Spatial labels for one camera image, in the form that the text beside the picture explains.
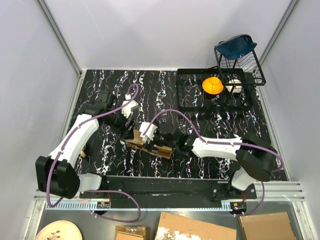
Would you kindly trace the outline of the brown cardboard express box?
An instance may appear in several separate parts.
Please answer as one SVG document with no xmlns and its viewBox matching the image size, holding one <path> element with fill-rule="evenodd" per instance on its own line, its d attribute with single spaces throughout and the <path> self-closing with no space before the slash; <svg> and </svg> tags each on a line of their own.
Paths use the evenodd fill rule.
<svg viewBox="0 0 320 240">
<path fill-rule="evenodd" d="M 140 137 L 140 131 L 137 129 L 133 130 L 133 139 L 126 139 L 125 143 L 129 148 L 141 150 L 156 157 L 169 159 L 173 154 L 173 149 L 170 147 L 159 146 L 151 141 L 143 143 L 143 139 Z"/>
</svg>

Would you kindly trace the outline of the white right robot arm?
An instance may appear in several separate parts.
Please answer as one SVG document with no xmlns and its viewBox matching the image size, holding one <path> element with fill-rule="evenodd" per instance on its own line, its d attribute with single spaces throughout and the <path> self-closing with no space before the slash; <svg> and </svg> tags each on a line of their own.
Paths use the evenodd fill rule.
<svg viewBox="0 0 320 240">
<path fill-rule="evenodd" d="M 155 131 L 155 142 L 185 157 L 221 158 L 236 161 L 240 169 L 227 185 L 228 195 L 239 198 L 254 182 L 269 182 L 276 170 L 277 151 L 253 134 L 217 139 L 184 134 L 177 127 L 162 124 Z"/>
</svg>

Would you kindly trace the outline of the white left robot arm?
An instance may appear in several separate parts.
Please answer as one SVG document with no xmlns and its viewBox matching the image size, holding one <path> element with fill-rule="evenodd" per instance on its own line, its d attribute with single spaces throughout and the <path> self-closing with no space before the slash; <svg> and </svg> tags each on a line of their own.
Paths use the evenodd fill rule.
<svg viewBox="0 0 320 240">
<path fill-rule="evenodd" d="M 108 125 L 121 137 L 132 136 L 133 120 L 129 117 L 138 103 L 129 94 L 120 107 L 115 107 L 116 97 L 110 92 L 100 92 L 96 100 L 85 103 L 62 142 L 48 156 L 39 156 L 35 162 L 38 190 L 66 199 L 77 193 L 90 191 L 103 198 L 108 186 L 102 176 L 95 173 L 77 174 L 74 167 L 89 138 L 102 125 Z"/>
</svg>

